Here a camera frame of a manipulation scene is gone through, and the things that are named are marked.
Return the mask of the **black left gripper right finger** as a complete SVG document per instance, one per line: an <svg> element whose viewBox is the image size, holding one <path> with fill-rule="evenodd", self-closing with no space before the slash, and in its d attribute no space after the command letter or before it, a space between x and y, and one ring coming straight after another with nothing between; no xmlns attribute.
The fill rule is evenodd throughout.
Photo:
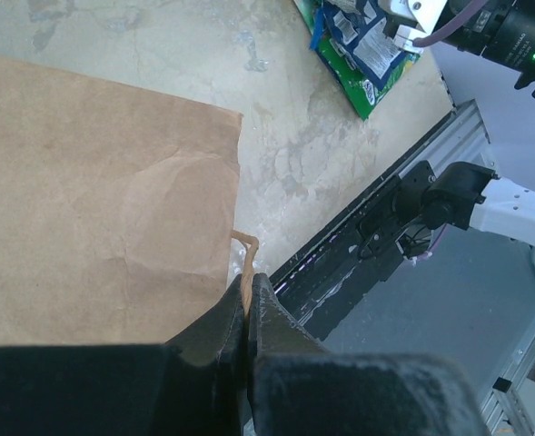
<svg viewBox="0 0 535 436"><path fill-rule="evenodd" d="M253 277L248 398L258 435L486 435L460 368L415 353L326 350Z"/></svg>

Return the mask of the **green white snack bag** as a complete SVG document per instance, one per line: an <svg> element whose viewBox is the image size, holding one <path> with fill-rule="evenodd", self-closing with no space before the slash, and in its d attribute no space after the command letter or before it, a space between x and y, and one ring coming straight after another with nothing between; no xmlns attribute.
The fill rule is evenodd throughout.
<svg viewBox="0 0 535 436"><path fill-rule="evenodd" d="M338 82L356 113L365 120L420 57L404 52L406 59L392 72L389 82L382 89L377 88L333 40L323 18L322 2L296 1L294 4L311 34L310 49L318 55Z"/></svg>

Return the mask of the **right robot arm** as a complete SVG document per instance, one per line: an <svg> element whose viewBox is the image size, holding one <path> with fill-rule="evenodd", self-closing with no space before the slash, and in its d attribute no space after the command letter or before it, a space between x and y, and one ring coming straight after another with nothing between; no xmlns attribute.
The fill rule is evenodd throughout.
<svg viewBox="0 0 535 436"><path fill-rule="evenodd" d="M425 1L418 9L435 26L414 46L445 42L518 72L515 89L535 87L535 1ZM535 247L535 191L492 170L453 163L423 201L430 227L449 223Z"/></svg>

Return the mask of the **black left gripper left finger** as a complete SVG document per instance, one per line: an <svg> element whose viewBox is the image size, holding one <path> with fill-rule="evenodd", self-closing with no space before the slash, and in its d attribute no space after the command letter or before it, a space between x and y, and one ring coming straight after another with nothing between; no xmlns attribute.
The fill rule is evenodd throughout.
<svg viewBox="0 0 535 436"><path fill-rule="evenodd" d="M0 435L238 435L244 332L234 281L167 342L0 347Z"/></svg>

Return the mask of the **blue snack bag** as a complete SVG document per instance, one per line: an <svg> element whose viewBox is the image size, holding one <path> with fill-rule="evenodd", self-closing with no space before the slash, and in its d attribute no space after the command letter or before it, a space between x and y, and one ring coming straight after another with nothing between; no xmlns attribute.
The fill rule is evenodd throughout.
<svg viewBox="0 0 535 436"><path fill-rule="evenodd" d="M348 59L382 89L406 54L385 35L386 14L377 1L323 1L322 13L333 40Z"/></svg>

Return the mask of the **brown paper bag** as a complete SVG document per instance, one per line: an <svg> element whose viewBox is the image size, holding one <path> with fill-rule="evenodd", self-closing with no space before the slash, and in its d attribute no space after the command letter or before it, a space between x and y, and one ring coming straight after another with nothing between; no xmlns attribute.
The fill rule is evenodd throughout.
<svg viewBox="0 0 535 436"><path fill-rule="evenodd" d="M0 57L0 345L162 342L215 305L241 124Z"/></svg>

